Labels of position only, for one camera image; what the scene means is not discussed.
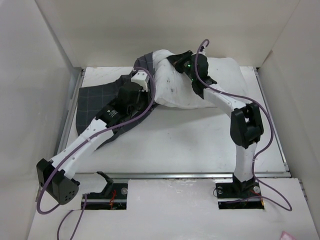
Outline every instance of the white panel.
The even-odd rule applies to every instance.
[[[241,67],[248,96],[264,101],[252,67]],[[83,87],[114,82],[132,67],[88,67]],[[264,134],[257,151],[267,145],[270,129],[262,114]],[[74,115],[68,145],[77,138]],[[284,172],[277,142],[258,157],[257,172]],[[230,119],[218,108],[182,110],[158,106],[142,123],[116,141],[95,151],[79,166],[79,173],[233,173],[236,145]]]
[[[301,0],[259,73],[293,176],[320,233],[320,1]]]
[[[34,0],[0,0],[0,239],[26,239],[36,163],[55,149],[71,65]]]
[[[259,67],[299,0],[37,0],[67,54],[82,67],[131,66],[160,49]]]
[[[86,210],[74,236],[77,240],[279,240],[287,231],[297,240],[319,240],[297,179],[266,179],[292,204],[285,211],[265,201],[265,210],[219,210],[211,179],[131,180],[127,210]],[[261,193],[281,204],[274,191]],[[48,202],[45,209],[51,207]],[[28,240],[55,240],[68,210],[36,213]],[[80,211],[64,222],[60,239],[69,239]]]

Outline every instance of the orange wire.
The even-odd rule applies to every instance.
[[[114,202],[115,202],[115,198],[116,198],[116,194],[117,194],[117,191],[116,190],[113,190],[112,192],[112,198],[110,199],[110,210],[112,210],[113,206],[114,206]]]
[[[252,192],[252,193],[253,193],[253,194],[255,194],[255,195],[260,196],[260,194],[259,194],[259,193],[256,193],[255,191],[252,191],[251,189],[250,189],[250,192]]]

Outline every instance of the black joint motor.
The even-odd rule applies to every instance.
[[[230,135],[233,142],[247,149],[260,141],[264,133],[259,106],[252,102],[231,113]]]
[[[95,116],[106,123],[108,127],[125,122],[149,104],[148,93],[135,82],[126,82],[119,88],[118,95],[105,105]]]
[[[41,159],[36,165],[38,180],[41,187],[54,171],[55,167],[52,163]],[[65,175],[65,171],[57,171],[50,181],[46,192],[49,193],[60,205],[69,203],[78,193],[80,183],[74,179],[69,179]]]
[[[191,80],[192,89],[195,94],[204,98],[204,89],[206,88],[197,78],[195,71],[196,55],[192,51],[186,51],[179,55],[172,55],[167,57],[168,61],[174,66],[178,73],[185,73]],[[208,76],[208,59],[205,55],[199,54],[197,59],[197,71],[198,75],[204,83],[207,85],[217,84],[210,76]]]

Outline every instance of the pink object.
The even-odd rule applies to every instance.
[[[286,231],[282,232],[280,240],[297,240],[291,234],[287,233]]]

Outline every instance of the white table surface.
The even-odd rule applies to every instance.
[[[264,201],[265,210],[219,210],[211,179],[130,180],[127,210],[86,210],[75,240],[279,240],[282,231],[297,240],[319,240],[299,181],[266,179],[293,207],[285,211]],[[261,185],[262,195],[285,202]],[[79,209],[81,198],[49,215],[35,214],[28,240],[56,240],[57,228],[68,209]],[[46,196],[42,208],[54,206]],[[79,218],[73,212],[61,228],[68,240]]]
[[[82,87],[102,85],[128,74],[132,67],[88,67]],[[253,67],[241,67],[248,95],[264,106]],[[257,151],[270,137],[266,117]],[[77,137],[76,114],[68,145]],[[78,173],[232,173],[236,147],[230,137],[230,119],[218,108],[182,110],[158,106],[140,125],[95,151]],[[274,140],[255,164],[257,172],[284,172]]]

